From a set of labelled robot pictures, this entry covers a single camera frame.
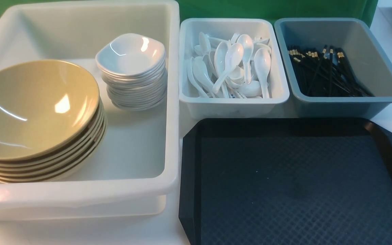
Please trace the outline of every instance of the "plastic bin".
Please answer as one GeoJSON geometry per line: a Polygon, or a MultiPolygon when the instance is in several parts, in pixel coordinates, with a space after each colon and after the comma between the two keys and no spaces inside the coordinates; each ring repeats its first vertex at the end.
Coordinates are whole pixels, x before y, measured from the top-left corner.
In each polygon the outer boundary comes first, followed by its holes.
{"type": "Polygon", "coordinates": [[[275,31],[300,117],[372,118],[392,103],[392,64],[366,24],[350,18],[287,18],[275,31]],[[308,97],[300,92],[287,47],[344,49],[358,80],[375,97],[308,97]]]}
{"type": "Polygon", "coordinates": [[[273,26],[258,19],[188,19],[181,23],[179,37],[179,99],[187,104],[195,119],[265,117],[277,104],[288,100],[290,91],[283,69],[273,26]],[[194,57],[194,46],[199,44],[199,32],[211,37],[229,40],[234,33],[248,34],[252,38],[270,38],[272,67],[269,74],[272,98],[270,99],[224,99],[199,98],[196,88],[187,79],[184,60],[194,57]]]}
{"type": "Polygon", "coordinates": [[[172,0],[98,0],[13,6],[0,19],[0,69],[61,59],[98,82],[106,136],[81,170],[58,182],[0,184],[0,221],[158,214],[179,177],[179,6],[172,0]],[[126,112],[112,104],[96,53],[124,33],[165,45],[167,101],[126,112]]]}

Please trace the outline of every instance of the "chopsticks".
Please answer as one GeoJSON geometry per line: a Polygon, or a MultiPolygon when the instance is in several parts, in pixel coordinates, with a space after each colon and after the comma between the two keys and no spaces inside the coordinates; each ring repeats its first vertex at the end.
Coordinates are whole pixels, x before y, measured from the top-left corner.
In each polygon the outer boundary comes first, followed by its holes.
{"type": "Polygon", "coordinates": [[[370,97],[373,94],[355,76],[342,48],[325,45],[315,48],[289,46],[300,91],[311,97],[370,97]]]}

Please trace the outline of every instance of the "yellow bowl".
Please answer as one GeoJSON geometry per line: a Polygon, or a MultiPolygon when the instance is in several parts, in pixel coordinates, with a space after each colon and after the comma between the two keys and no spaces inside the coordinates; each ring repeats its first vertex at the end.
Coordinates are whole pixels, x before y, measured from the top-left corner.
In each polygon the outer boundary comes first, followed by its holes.
{"type": "Polygon", "coordinates": [[[40,60],[0,71],[0,160],[25,160],[68,143],[99,103],[95,78],[70,62],[40,60]]]}

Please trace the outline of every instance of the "black tray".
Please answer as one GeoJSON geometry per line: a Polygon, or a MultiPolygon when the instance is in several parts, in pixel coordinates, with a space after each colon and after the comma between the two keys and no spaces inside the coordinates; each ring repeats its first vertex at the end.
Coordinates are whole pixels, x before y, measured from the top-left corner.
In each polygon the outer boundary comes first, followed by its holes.
{"type": "Polygon", "coordinates": [[[192,245],[390,245],[392,133],[360,118],[200,121],[179,220],[192,245]]]}

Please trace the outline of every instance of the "textured tray surface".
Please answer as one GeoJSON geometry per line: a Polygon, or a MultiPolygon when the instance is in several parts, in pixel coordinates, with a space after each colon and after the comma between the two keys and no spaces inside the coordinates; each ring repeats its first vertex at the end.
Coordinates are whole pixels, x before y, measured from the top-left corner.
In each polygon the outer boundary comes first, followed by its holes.
{"type": "Polygon", "coordinates": [[[371,136],[201,147],[202,244],[392,244],[392,181],[371,136]]]}

